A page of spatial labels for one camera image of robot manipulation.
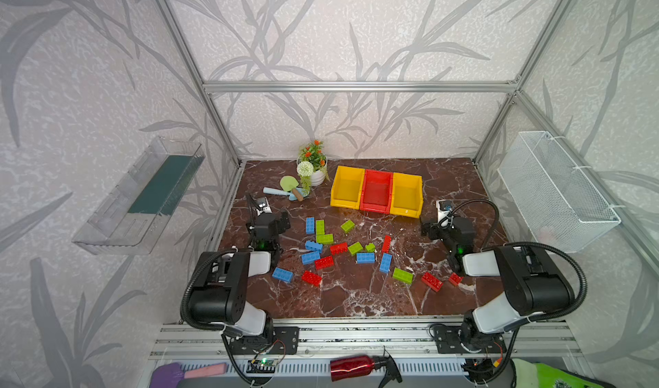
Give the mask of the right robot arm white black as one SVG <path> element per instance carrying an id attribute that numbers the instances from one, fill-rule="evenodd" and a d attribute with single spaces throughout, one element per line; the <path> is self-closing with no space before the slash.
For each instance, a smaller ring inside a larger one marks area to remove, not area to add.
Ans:
<path id="1" fill-rule="evenodd" d="M 588 283 L 583 269 L 555 247 L 523 241 L 475 252 L 473 223 L 450 212 L 436 222 L 422 223 L 420 231 L 446 246 L 451 283 L 468 276 L 497 277 L 503 285 L 500 295 L 466 312 L 460 326 L 432 328 L 439 351 L 481 352 L 499 343 L 506 332 L 566 316 L 585 301 Z"/>

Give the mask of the small red brick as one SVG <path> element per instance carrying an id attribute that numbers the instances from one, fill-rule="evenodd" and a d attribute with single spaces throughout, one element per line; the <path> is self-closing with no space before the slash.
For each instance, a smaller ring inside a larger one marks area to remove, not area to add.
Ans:
<path id="1" fill-rule="evenodd" d="M 455 287 L 458 287 L 462 281 L 463 278 L 456 273 L 452 273 L 449 277 L 449 282 Z"/>

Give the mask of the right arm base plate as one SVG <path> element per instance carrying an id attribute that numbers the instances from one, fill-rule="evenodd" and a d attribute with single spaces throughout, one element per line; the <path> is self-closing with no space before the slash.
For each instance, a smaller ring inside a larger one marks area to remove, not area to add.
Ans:
<path id="1" fill-rule="evenodd" d="M 463 326 L 431 324 L 429 334 L 439 354 L 505 354 L 506 343 L 502 334 L 484 334 Z"/>

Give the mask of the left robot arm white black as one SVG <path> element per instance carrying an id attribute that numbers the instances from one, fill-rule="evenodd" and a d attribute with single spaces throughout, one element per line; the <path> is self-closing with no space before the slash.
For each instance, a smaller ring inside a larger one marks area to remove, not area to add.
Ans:
<path id="1" fill-rule="evenodd" d="M 247 301 L 247 288 L 251 277 L 276 269 L 282 254 L 279 237 L 290 228 L 288 211 L 262 213 L 247 223 L 246 248 L 202 253 L 185 288 L 181 319 L 199 330 L 273 343 L 273 320 Z"/>

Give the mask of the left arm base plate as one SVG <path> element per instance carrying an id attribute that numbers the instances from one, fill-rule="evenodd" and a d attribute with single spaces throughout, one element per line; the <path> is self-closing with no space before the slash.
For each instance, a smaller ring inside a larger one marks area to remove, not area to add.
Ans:
<path id="1" fill-rule="evenodd" d="M 269 355 L 295 355 L 300 341 L 300 328 L 297 326 L 275 326 L 267 328 L 259 336 L 242 336 L 229 343 L 234 355 L 257 355 L 267 351 Z"/>

